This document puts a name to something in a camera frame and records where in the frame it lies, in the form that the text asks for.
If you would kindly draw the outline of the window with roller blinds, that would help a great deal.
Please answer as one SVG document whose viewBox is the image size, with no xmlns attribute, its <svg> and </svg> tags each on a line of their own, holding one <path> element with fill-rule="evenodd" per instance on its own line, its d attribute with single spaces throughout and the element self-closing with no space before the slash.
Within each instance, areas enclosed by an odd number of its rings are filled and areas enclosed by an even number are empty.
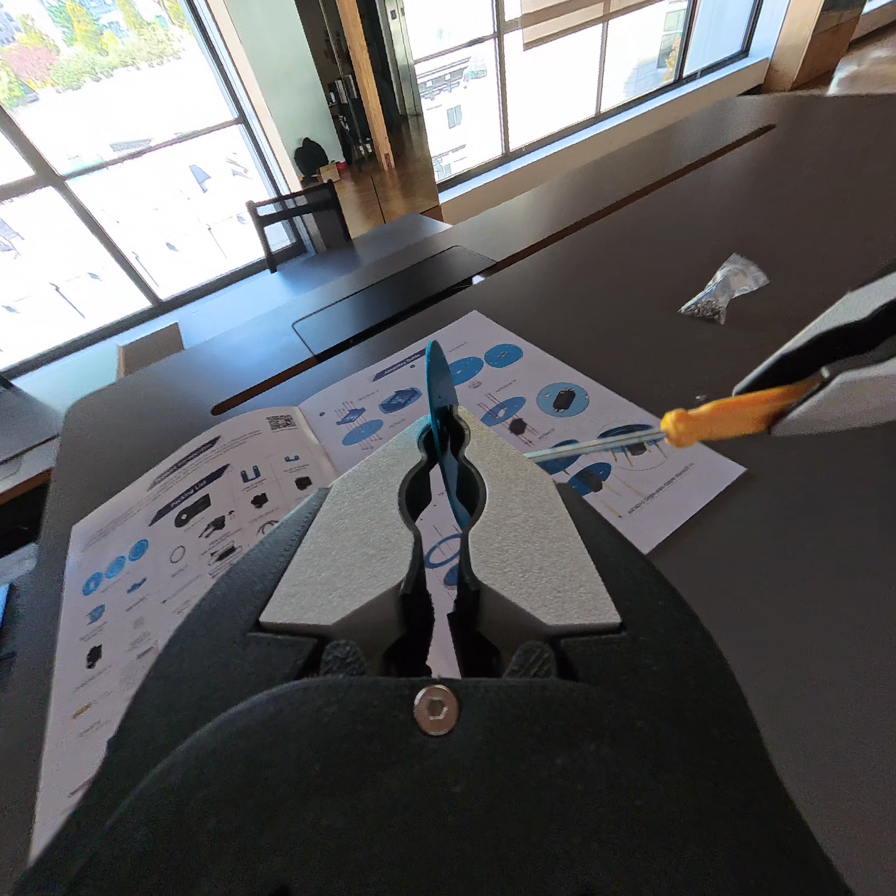
<svg viewBox="0 0 896 896">
<path fill-rule="evenodd" d="M 453 185 L 743 58 L 761 2 L 398 1 L 385 17 Z"/>
</svg>

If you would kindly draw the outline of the yellow handled screwdriver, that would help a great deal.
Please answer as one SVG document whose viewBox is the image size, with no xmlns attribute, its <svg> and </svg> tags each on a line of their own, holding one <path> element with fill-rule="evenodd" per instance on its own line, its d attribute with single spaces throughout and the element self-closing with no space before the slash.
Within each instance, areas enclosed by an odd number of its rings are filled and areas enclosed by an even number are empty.
<svg viewBox="0 0 896 896">
<path fill-rule="evenodd" d="M 574 442 L 527 453 L 525 457 L 535 463 L 546 463 L 574 455 L 620 450 L 637 442 L 666 441 L 676 449 L 684 449 L 699 442 L 761 433 L 768 431 L 793 405 L 822 384 L 822 375 L 814 375 L 792 385 L 713 400 L 696 409 L 674 409 L 666 412 L 654 430 Z"/>
</svg>

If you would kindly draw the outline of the small clear plastic bag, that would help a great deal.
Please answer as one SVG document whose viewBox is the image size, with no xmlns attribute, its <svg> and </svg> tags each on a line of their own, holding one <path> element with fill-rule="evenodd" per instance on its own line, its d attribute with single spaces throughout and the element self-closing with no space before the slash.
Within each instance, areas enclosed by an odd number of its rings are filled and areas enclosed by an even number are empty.
<svg viewBox="0 0 896 896">
<path fill-rule="evenodd" d="M 728 306 L 734 298 L 754 292 L 768 283 L 768 276 L 758 264 L 735 252 L 722 263 L 706 287 L 678 309 L 678 313 L 691 319 L 723 325 Z"/>
</svg>

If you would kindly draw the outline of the printed instruction booklet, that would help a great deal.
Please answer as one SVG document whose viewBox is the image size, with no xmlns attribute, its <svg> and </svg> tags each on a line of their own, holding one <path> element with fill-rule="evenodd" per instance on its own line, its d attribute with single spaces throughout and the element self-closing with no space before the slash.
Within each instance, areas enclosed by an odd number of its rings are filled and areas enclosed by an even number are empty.
<svg viewBox="0 0 896 896">
<path fill-rule="evenodd" d="M 213 582 L 314 490 L 428 414 L 431 341 L 461 405 L 519 453 L 656 425 L 470 312 L 297 407 L 247 411 L 182 445 L 73 527 L 29 862 L 82 799 L 133 693 Z"/>
</svg>

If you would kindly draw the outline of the large glass window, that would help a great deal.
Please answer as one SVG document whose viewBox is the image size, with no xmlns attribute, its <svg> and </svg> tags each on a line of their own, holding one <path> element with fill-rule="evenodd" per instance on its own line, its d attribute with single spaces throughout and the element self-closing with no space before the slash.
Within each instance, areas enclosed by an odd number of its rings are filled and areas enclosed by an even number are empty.
<svg viewBox="0 0 896 896">
<path fill-rule="evenodd" d="M 1 56 L 3 374 L 263 270 L 286 181 L 212 2 L 2 2 Z"/>
</svg>

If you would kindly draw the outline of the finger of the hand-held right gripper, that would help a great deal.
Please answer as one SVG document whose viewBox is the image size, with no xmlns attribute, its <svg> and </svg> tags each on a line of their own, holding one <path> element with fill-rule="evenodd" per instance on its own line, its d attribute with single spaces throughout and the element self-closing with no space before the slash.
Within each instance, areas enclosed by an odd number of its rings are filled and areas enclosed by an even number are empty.
<svg viewBox="0 0 896 896">
<path fill-rule="evenodd" d="M 827 364 L 877 349 L 895 332 L 895 275 L 849 291 L 733 389 L 734 395 L 791 385 Z"/>
<path fill-rule="evenodd" d="M 874 350 L 824 365 L 819 382 L 770 427 L 770 434 L 832 433 L 894 420 L 895 352 Z"/>
</svg>

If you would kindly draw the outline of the grey desk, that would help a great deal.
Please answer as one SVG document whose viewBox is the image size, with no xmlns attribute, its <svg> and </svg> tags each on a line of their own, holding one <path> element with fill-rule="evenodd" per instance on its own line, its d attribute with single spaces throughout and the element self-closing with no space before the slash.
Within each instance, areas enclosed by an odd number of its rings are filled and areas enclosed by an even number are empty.
<svg viewBox="0 0 896 896">
<path fill-rule="evenodd" d="M 207 321 L 194 332 L 180 312 L 185 349 L 145 373 L 172 374 L 168 390 L 198 386 L 213 416 L 321 362 L 293 323 L 433 254 L 459 246 L 495 261 L 496 273 L 757 140 L 773 125 L 749 124 L 741 99 L 723 101 L 530 192 L 450 226 L 409 214 L 348 248 L 257 273 L 198 303 Z"/>
<path fill-rule="evenodd" d="M 230 411 L 144 370 L 73 404 L 2 634 L 2 894 L 28 856 L 70 529 L 215 418 L 296 405 L 473 310 L 662 413 L 729 393 L 894 263 L 894 95 L 738 98 L 773 128 Z M 769 283 L 724 324 L 680 315 L 735 252 Z M 651 558 L 717 639 L 849 885 L 894 894 L 894 425 L 720 449 L 746 474 Z"/>
</svg>

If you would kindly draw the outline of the small blue round plate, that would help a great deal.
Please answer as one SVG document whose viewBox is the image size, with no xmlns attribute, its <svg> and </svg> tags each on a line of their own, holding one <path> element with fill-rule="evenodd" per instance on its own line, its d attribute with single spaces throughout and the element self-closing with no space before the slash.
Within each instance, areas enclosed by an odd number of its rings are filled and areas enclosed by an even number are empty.
<svg viewBox="0 0 896 896">
<path fill-rule="evenodd" d="M 437 463 L 448 503 L 464 532 L 475 519 L 482 496 L 477 475 L 465 456 L 469 431 L 457 413 L 460 403 L 450 365 L 436 340 L 427 345 L 426 375 Z"/>
</svg>

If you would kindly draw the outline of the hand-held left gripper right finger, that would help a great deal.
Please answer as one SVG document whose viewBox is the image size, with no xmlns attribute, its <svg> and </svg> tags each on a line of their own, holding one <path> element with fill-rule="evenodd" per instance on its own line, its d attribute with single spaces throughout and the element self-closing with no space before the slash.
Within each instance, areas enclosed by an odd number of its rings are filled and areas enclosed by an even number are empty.
<svg viewBox="0 0 896 896">
<path fill-rule="evenodd" d="M 622 624 L 557 484 L 467 410 L 458 461 L 476 483 L 464 562 L 476 630 L 510 658 L 521 644 L 615 633 Z"/>
</svg>

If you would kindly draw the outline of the light wooden column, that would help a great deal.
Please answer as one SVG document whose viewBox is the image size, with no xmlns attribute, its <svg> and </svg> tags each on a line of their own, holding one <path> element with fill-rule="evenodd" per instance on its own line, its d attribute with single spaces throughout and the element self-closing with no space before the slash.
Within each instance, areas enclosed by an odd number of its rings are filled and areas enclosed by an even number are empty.
<svg viewBox="0 0 896 896">
<path fill-rule="evenodd" d="M 834 71 L 853 38 L 865 1 L 790 1 L 763 93 L 791 91 Z"/>
</svg>

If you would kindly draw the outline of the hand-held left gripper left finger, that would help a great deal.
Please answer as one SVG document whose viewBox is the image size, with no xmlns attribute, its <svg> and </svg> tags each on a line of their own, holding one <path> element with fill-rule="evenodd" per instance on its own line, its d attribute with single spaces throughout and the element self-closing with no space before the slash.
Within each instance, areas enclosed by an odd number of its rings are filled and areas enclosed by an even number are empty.
<svg viewBox="0 0 896 896">
<path fill-rule="evenodd" d="M 405 631 L 400 593 L 420 553 L 403 487 L 421 469 L 427 418 L 337 478 L 261 614 L 263 630 L 350 640 L 381 658 Z"/>
</svg>

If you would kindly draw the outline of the black frame chair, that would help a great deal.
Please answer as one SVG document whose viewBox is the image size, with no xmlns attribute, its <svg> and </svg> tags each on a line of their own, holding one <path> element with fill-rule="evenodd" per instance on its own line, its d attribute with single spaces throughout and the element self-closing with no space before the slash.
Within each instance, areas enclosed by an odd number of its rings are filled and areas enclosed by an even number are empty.
<svg viewBox="0 0 896 896">
<path fill-rule="evenodd" d="M 270 273 L 276 273 L 281 262 L 306 253 L 339 249 L 352 241 L 337 190 L 330 180 L 259 203 L 248 201 L 245 208 Z M 287 238 L 280 248 L 272 247 L 268 233 L 277 226 L 282 226 Z"/>
</svg>

